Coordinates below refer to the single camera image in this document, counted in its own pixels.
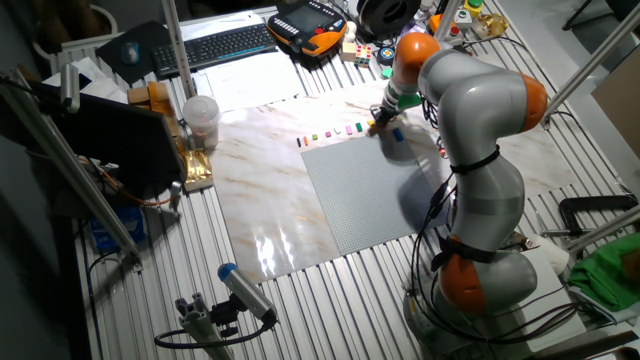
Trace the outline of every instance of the gold foil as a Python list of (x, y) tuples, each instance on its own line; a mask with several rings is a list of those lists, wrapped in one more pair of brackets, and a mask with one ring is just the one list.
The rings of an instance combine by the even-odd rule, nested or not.
[(509, 22), (499, 14), (478, 15), (478, 21), (489, 29), (489, 37), (500, 36), (509, 27)]
[(187, 191), (213, 185), (211, 163), (202, 149), (186, 151), (180, 156), (187, 169), (187, 180), (184, 183)]

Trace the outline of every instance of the marble tabletop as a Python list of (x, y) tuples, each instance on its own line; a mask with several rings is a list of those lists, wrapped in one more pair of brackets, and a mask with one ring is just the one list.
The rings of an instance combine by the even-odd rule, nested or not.
[[(339, 256), (301, 154), (367, 136), (369, 106), (381, 101), (385, 86), (379, 81), (224, 114), (210, 159), (234, 255), (250, 280), (266, 281)], [(402, 129), (429, 184), (437, 188), (450, 173), (449, 163), (439, 155), (437, 130), (424, 120), (422, 109), (407, 111), (390, 126)], [(540, 127), (498, 143), (522, 173), (527, 196), (576, 181)]]

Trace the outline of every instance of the white paper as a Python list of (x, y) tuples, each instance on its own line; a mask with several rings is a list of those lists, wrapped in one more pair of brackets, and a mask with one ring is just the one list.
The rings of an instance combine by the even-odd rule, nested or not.
[[(291, 99), (301, 93), (291, 59), (279, 51), (212, 66), (204, 72), (222, 112)], [(200, 86), (199, 94), (207, 94)]]
[(182, 33), (182, 41), (188, 41), (227, 30), (262, 23), (260, 16), (254, 14), (253, 11), (243, 11), (221, 19), (216, 19), (215, 21), (205, 21), (198, 24), (181, 26), (180, 31)]
[[(80, 90), (81, 93), (123, 104), (128, 103), (127, 94), (125, 94), (113, 80), (109, 79), (91, 58), (86, 57), (82, 60), (74, 61), (71, 65), (76, 67), (80, 71), (80, 74), (91, 80), (89, 85)], [(60, 86), (60, 73), (53, 75), (43, 81), (43, 83), (51, 86)]]

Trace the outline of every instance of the plastic cup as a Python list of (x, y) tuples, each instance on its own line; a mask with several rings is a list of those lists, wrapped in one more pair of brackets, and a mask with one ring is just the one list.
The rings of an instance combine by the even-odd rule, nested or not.
[(196, 142), (203, 142), (205, 149), (213, 149), (218, 145), (221, 114), (215, 100), (207, 96), (194, 96), (184, 104), (182, 115)]

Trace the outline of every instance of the metal rod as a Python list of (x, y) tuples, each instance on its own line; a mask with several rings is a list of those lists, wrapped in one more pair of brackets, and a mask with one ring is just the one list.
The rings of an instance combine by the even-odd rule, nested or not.
[(609, 35), (609, 37), (598, 47), (591, 55), (589, 61), (584, 64), (573, 76), (567, 81), (556, 95), (547, 105), (547, 111), (544, 114), (545, 125), (550, 121), (549, 116), (553, 114), (558, 107), (582, 84), (582, 82), (591, 75), (598, 65), (600, 65), (620, 42), (627, 36), (640, 22), (640, 4), (618, 25), (618, 27)]
[(449, 33), (451, 28), (451, 22), (456, 17), (456, 12), (462, 5), (464, 0), (450, 0), (447, 7), (444, 9), (442, 19), (440, 19), (440, 25), (436, 29), (436, 33), (433, 37), (438, 41), (444, 41), (444, 37)]
[[(17, 72), (12, 72), (10, 78), (19, 85), (29, 87), (22, 75)], [(137, 258), (139, 252), (133, 239), (129, 236), (129, 232), (113, 212), (89, 174), (80, 167), (77, 156), (51, 117), (41, 114), (33, 97), (21, 89), (4, 84), (0, 86), (0, 95), (6, 99), (11, 109), (33, 134), (47, 155), (51, 157), (56, 167), (71, 183), (71, 186), (78, 192), (98, 220), (102, 222), (109, 234), (113, 236), (120, 249)]]
[(567, 250), (569, 250), (569, 253), (575, 254), (603, 237), (618, 231), (620, 228), (629, 226), (638, 220), (640, 220), (640, 205), (627, 210), (624, 214), (617, 216), (615, 219), (598, 227), (594, 231), (578, 238), (574, 243), (567, 246)]
[(167, 20), (167, 28), (169, 29), (169, 36), (171, 36), (173, 52), (176, 54), (176, 64), (178, 65), (180, 80), (182, 80), (184, 95), (187, 97), (187, 100), (189, 100), (196, 96), (196, 90), (193, 87), (193, 80), (191, 79), (191, 70), (189, 68), (189, 61), (187, 61), (187, 50), (184, 48), (184, 42), (182, 41), (182, 31), (180, 31), (180, 21), (178, 20), (175, 1), (162, 0), (162, 9), (164, 10), (165, 20)]

